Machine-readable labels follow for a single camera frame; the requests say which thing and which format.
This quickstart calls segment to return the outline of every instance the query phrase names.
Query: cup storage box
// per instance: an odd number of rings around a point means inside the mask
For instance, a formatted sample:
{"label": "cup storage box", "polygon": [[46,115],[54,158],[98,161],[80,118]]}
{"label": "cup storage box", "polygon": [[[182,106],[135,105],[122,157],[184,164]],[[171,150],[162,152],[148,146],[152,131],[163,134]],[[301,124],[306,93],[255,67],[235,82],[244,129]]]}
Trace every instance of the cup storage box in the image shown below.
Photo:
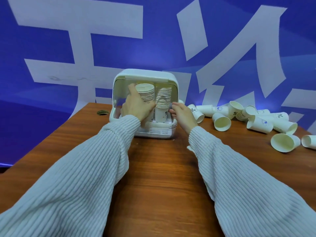
{"label": "cup storage box", "polygon": [[[160,90],[160,88],[171,88],[170,103],[178,101],[179,85],[173,74],[163,71],[125,69],[121,71],[113,81],[110,122],[117,121],[121,118],[122,104],[129,94],[128,85],[131,83],[135,83],[136,85],[142,83],[152,84],[155,87],[155,95],[157,95],[157,91]],[[163,123],[155,121],[154,113],[153,118],[147,119],[146,124],[142,124],[135,136],[167,139],[174,135],[176,127],[177,120],[173,119],[169,112],[166,113],[166,118]]]}

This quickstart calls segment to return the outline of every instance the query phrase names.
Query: sleeve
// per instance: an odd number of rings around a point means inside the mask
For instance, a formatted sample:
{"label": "sleeve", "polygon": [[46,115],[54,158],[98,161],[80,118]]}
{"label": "sleeve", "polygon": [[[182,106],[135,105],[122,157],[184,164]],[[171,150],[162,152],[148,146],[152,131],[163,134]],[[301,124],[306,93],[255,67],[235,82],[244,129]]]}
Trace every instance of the sleeve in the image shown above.
{"label": "sleeve", "polygon": [[293,189],[201,127],[189,143],[225,236],[316,236],[316,213]]}
{"label": "sleeve", "polygon": [[140,121],[108,123],[51,168],[0,215],[0,236],[102,236],[114,185],[128,170],[127,151]]}

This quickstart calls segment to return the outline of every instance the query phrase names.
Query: blue backdrop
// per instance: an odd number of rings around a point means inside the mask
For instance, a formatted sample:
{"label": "blue backdrop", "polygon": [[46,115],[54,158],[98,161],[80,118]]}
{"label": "blue backdrop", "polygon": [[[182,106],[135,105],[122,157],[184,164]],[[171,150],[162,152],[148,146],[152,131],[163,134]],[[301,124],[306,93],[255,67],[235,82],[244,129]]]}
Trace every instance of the blue backdrop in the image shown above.
{"label": "blue backdrop", "polygon": [[[305,129],[315,122],[315,106],[281,105],[293,88],[316,91],[316,0],[199,0],[208,45],[188,60],[177,14],[195,0],[101,1],[142,6],[143,32],[142,38],[91,32],[94,66],[190,73],[185,102],[196,105],[203,103],[206,93],[199,88],[196,72],[227,47],[261,5],[286,7],[279,28],[286,79],[267,97],[263,95],[254,45],[213,83],[224,86],[218,105],[254,91],[258,109],[303,114],[298,124]],[[0,0],[0,166],[14,164],[63,124],[78,100],[75,85],[34,81],[25,61],[75,64],[68,31],[19,25],[13,4],[14,0]],[[95,90],[96,97],[111,95],[110,88]]]}

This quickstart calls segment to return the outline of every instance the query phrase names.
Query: person's left arm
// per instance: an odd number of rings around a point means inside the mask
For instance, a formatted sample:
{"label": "person's left arm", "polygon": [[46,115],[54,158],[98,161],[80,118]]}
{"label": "person's left arm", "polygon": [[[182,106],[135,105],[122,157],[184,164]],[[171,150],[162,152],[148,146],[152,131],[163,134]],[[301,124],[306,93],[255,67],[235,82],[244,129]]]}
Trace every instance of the person's left arm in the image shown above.
{"label": "person's left arm", "polygon": [[59,159],[0,215],[0,236],[101,236],[139,126],[127,115]]}

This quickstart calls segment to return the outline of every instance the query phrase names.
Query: wood grain surface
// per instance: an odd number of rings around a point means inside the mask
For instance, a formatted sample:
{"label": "wood grain surface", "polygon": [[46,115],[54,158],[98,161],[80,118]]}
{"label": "wood grain surface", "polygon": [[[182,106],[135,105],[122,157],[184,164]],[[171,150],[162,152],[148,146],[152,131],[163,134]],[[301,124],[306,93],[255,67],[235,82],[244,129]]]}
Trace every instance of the wood grain surface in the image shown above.
{"label": "wood grain surface", "polygon": [[[0,175],[0,213],[59,158],[97,134],[109,118],[96,114],[101,109],[111,106],[89,103]],[[316,210],[316,151],[299,146],[280,153],[270,145],[275,131],[268,135],[249,131],[237,120],[226,132],[216,131],[210,118],[200,126],[292,187]],[[300,138],[306,134],[302,128],[295,133]],[[104,236],[224,236],[196,157],[187,146],[188,136],[180,127],[169,140],[133,139],[130,168],[114,189]]]}

